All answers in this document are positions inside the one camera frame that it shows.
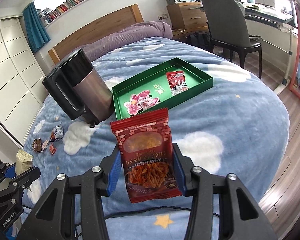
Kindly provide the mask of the olive green snack packet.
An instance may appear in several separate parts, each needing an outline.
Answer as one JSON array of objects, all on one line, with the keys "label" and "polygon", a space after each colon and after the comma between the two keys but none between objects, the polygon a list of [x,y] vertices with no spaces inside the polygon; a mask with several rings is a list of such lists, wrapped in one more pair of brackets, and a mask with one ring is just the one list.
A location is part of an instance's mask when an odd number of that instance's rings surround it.
[{"label": "olive green snack packet", "polygon": [[33,166],[33,156],[26,151],[19,149],[16,154],[15,174],[20,175]]}]

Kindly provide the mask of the brown nutritious snack bag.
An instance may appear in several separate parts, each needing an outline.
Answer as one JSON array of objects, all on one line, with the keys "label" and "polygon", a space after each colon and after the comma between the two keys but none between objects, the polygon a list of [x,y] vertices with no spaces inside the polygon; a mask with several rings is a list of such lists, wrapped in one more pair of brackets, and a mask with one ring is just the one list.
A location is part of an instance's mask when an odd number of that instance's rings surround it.
[{"label": "brown nutritious snack bag", "polygon": [[32,143],[32,149],[36,153],[42,152],[42,150],[43,150],[43,148],[42,148],[42,140],[40,138],[35,138],[34,139],[34,141]]}]

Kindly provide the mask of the dark red noodle snack packet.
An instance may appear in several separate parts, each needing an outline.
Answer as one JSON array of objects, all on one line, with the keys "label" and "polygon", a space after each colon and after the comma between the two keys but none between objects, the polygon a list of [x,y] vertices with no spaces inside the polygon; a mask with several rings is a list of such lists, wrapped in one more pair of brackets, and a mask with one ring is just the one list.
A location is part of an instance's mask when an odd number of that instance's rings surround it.
[{"label": "dark red noodle snack packet", "polygon": [[173,170],[168,109],[110,123],[117,139],[131,203],[181,196]]}]

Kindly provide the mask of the pink striped candy packet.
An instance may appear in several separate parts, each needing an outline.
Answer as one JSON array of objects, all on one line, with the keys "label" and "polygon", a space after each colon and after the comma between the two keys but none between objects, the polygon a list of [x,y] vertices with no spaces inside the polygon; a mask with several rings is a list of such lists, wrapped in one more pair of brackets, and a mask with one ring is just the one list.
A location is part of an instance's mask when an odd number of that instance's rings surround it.
[{"label": "pink striped candy packet", "polygon": [[49,145],[50,141],[49,140],[45,140],[43,143],[42,143],[42,152],[48,148],[48,145]]}]

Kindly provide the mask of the small red orange candy bar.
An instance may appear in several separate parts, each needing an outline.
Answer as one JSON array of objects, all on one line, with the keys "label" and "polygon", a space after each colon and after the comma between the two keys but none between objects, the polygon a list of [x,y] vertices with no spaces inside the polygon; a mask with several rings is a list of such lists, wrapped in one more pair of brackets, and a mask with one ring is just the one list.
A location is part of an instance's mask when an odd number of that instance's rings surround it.
[{"label": "small red orange candy bar", "polygon": [[50,151],[50,153],[51,153],[52,155],[55,154],[56,148],[55,148],[55,146],[54,146],[53,144],[50,144],[50,146],[49,146],[49,151]]}]

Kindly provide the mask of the blue white chip snack bag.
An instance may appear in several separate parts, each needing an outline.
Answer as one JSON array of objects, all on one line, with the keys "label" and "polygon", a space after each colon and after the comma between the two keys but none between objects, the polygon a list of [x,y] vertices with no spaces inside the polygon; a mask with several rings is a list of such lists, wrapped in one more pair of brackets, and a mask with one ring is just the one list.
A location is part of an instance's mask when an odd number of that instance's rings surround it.
[{"label": "blue white chip snack bag", "polygon": [[58,124],[51,131],[50,141],[53,142],[53,141],[61,140],[63,136],[64,136],[64,130],[61,124]]}]

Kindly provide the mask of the pink cartoon shaped packet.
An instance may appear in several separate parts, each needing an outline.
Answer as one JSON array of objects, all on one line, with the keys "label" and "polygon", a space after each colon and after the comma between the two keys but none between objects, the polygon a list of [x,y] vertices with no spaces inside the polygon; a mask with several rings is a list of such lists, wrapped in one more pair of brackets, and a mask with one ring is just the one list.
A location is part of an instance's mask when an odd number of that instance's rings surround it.
[{"label": "pink cartoon shaped packet", "polygon": [[145,111],[160,103],[158,97],[151,96],[149,90],[144,90],[139,94],[132,94],[130,100],[123,105],[126,107],[130,116],[137,115],[140,111]]}]

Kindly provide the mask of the large red white snack pouch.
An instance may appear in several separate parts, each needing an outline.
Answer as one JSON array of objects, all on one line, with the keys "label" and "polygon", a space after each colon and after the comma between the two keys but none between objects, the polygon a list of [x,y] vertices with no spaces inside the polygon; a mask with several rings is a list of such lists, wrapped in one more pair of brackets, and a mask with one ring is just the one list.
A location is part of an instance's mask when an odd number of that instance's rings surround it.
[{"label": "large red white snack pouch", "polygon": [[185,74],[182,70],[167,72],[166,77],[173,96],[189,89],[186,84]]}]

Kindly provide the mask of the blue cloud blanket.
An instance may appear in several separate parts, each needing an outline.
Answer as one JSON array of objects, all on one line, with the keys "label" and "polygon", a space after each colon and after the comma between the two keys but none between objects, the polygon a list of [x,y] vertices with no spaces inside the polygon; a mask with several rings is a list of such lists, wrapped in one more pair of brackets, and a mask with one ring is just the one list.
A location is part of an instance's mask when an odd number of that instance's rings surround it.
[{"label": "blue cloud blanket", "polygon": [[[108,87],[173,58],[180,58],[213,77],[213,87],[170,109],[172,140],[182,154],[211,174],[236,174],[256,201],[261,200],[286,150],[289,116],[282,101],[257,76],[217,55],[167,38],[151,37],[117,48],[93,61]],[[40,178],[24,192],[27,215],[60,173],[83,174],[111,154],[116,138],[110,116],[94,128],[71,120],[48,96],[24,144],[33,155]],[[50,141],[61,124],[64,136]],[[36,153],[35,138],[48,148]],[[52,155],[50,144],[56,148]],[[111,239],[183,239],[189,221],[190,197],[129,201],[119,178],[113,194],[102,200]]]}]

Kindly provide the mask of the white wardrobe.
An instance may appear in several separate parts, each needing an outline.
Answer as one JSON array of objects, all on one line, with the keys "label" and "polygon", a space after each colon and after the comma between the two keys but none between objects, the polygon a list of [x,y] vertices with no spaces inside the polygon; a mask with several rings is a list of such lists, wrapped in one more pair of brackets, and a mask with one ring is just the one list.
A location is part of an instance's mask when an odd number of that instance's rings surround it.
[{"label": "white wardrobe", "polygon": [[18,17],[0,19],[0,129],[19,147],[47,97]]}]

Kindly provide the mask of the purple duvet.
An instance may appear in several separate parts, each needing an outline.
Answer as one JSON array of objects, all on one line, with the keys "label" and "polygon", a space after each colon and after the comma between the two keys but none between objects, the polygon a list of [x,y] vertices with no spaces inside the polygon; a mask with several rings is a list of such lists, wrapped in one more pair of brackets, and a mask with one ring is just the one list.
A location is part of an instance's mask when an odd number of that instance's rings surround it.
[{"label": "purple duvet", "polygon": [[172,39],[171,26],[166,22],[156,21],[136,23],[91,44],[79,46],[76,49],[83,49],[90,62],[93,62],[108,52],[149,37]]}]

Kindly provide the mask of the black backpack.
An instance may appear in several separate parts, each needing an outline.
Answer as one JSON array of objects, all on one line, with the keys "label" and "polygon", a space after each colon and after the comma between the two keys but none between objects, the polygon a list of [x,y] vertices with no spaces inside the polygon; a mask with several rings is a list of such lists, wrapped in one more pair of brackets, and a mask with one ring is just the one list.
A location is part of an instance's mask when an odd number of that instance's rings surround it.
[{"label": "black backpack", "polygon": [[198,31],[190,34],[186,38],[186,43],[194,47],[213,52],[213,44],[210,38],[210,34],[204,31]]}]

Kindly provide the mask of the grey office chair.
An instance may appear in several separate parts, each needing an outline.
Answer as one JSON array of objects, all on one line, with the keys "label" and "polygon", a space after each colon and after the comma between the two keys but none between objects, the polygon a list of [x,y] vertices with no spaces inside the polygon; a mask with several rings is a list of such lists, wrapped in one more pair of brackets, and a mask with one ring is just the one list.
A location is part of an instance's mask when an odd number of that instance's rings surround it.
[{"label": "grey office chair", "polygon": [[262,77],[262,44],[248,33],[245,12],[236,0],[202,0],[207,25],[213,45],[229,50],[233,61],[238,54],[239,66],[245,67],[245,58],[250,53],[258,53],[258,77]]}]

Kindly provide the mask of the white desk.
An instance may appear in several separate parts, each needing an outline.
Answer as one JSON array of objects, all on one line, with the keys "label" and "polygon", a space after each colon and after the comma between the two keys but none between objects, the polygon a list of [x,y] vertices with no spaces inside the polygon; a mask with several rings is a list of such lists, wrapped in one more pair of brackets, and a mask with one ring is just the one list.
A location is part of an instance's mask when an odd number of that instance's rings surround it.
[{"label": "white desk", "polygon": [[295,17],[261,4],[243,3],[243,7],[249,33],[262,37],[264,61],[283,75],[274,89],[280,94],[289,85],[290,70],[298,58],[294,46],[298,36],[293,33]]}]

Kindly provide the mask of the wall power socket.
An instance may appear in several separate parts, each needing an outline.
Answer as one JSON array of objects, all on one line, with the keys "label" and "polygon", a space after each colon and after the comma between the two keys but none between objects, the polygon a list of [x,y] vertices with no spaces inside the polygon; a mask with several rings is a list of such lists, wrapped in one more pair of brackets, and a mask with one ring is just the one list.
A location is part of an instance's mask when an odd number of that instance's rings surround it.
[{"label": "wall power socket", "polygon": [[158,19],[163,21],[163,20],[166,20],[169,18],[169,15],[168,14],[162,14],[162,15],[158,15]]}]

